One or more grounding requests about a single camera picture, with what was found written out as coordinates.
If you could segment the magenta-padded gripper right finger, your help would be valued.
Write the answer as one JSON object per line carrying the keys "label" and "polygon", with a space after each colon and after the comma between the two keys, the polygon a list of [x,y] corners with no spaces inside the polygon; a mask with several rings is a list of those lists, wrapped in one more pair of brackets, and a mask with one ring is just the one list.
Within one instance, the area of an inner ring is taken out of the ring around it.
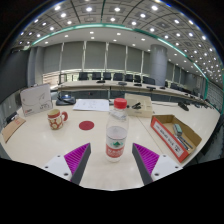
{"label": "magenta-padded gripper right finger", "polygon": [[182,169],[182,167],[168,155],[158,155],[137,143],[134,143],[132,146],[132,154],[144,185],[150,184]]}

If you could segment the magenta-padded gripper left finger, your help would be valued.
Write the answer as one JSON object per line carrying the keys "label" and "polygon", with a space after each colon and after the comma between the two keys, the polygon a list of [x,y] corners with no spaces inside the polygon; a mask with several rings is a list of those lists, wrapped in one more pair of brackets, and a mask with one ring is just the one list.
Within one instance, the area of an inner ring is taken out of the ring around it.
{"label": "magenta-padded gripper left finger", "polygon": [[79,185],[91,154],[91,144],[87,143],[65,155],[56,155],[43,170]]}

